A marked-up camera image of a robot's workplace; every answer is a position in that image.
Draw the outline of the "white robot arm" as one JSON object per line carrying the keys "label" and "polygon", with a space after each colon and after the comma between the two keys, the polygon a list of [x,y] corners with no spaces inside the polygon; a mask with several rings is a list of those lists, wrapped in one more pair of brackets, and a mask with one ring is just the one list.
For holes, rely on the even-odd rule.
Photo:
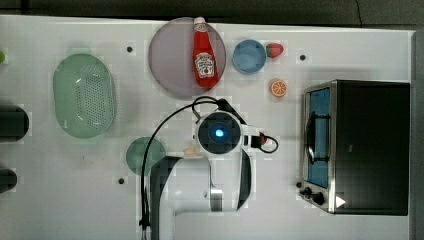
{"label": "white robot arm", "polygon": [[260,130],[216,111],[199,119],[194,140],[183,156],[166,156],[151,167],[150,240],[174,240],[179,214],[236,212],[249,198]]}

